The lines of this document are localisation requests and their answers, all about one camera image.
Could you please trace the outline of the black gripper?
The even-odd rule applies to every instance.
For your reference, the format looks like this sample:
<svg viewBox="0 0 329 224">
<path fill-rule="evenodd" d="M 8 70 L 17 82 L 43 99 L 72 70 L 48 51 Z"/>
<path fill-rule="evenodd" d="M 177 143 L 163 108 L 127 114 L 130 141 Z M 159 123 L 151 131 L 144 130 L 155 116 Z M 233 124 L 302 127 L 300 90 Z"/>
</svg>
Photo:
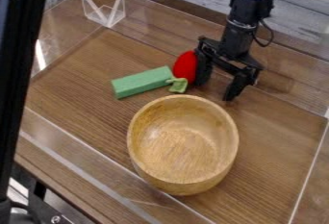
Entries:
<svg viewBox="0 0 329 224">
<path fill-rule="evenodd" d="M 198 38 L 198 46 L 194 49 L 197 56 L 197 70 L 194 85 L 203 85 L 211 77 L 214 65 L 226 73 L 234 76 L 229 84 L 223 101 L 233 101 L 242 93 L 246 86 L 253 86 L 258 78 L 263 65 L 255 58 L 245 52 L 238 56 L 230 55 L 222 46 L 222 43 L 207 37 Z"/>
</svg>

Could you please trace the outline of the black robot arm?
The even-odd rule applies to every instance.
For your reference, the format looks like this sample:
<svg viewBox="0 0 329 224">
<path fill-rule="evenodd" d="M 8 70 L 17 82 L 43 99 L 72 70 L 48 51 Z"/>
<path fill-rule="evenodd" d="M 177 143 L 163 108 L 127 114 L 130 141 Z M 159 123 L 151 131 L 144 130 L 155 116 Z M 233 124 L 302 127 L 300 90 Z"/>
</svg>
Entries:
<svg viewBox="0 0 329 224">
<path fill-rule="evenodd" d="M 229 6 L 221 40 L 199 37 L 194 50 L 197 86 L 209 81 L 214 65 L 233 76 L 223 101 L 233 101 L 246 86 L 255 84 L 263 70 L 263 65 L 249 53 L 251 43 L 255 41 L 261 47 L 267 47 L 274 39 L 274 31 L 263 21 L 270 16 L 274 0 L 230 0 Z"/>
</svg>

